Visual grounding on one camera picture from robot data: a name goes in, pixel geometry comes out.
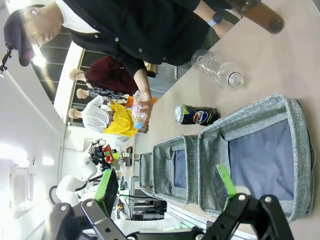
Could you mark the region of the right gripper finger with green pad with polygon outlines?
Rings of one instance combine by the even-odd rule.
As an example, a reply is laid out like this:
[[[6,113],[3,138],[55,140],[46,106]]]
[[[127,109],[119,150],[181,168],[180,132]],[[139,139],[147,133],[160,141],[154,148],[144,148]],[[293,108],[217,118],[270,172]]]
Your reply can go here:
[[[240,224],[248,224],[258,240],[293,240],[280,202],[275,195],[260,199],[238,193],[222,164],[217,164],[212,176],[213,196],[221,210],[214,223],[207,227],[204,240],[230,240]]]

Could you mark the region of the person's right hand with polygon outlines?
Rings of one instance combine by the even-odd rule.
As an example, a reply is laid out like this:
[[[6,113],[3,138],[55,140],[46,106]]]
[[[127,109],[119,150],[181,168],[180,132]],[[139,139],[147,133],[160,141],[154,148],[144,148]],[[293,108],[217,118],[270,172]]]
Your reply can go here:
[[[153,98],[150,92],[144,91],[140,92],[140,95],[136,102],[137,105],[137,115],[143,126],[146,126],[149,123],[151,112],[153,110]]]

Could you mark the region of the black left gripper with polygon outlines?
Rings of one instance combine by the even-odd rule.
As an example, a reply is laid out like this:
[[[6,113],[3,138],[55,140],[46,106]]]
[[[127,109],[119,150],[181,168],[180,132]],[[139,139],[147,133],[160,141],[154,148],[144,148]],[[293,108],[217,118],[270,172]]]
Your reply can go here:
[[[103,146],[93,142],[89,155],[95,165],[106,165]],[[57,203],[48,219],[50,240],[78,240],[84,230],[94,230],[98,240],[136,240],[134,234],[125,235],[110,215],[118,192],[118,180],[114,170],[106,170],[98,185],[97,196],[72,206],[68,202]]]

